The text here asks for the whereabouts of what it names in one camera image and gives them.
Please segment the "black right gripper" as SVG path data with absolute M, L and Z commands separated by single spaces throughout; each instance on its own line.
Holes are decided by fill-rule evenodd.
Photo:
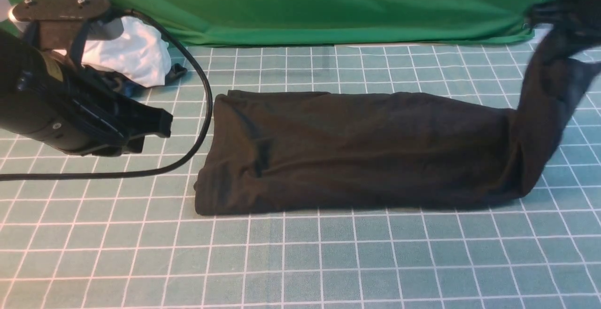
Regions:
M 524 15 L 524 26 L 532 30 L 540 24 L 577 35 L 599 35 L 601 0 L 548 0 L 534 4 Z

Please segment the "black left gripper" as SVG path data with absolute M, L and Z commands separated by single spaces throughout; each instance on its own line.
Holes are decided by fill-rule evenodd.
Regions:
M 90 85 L 62 64 L 1 31 L 1 128 L 70 155 L 142 152 L 145 137 L 171 137 L 173 116 Z

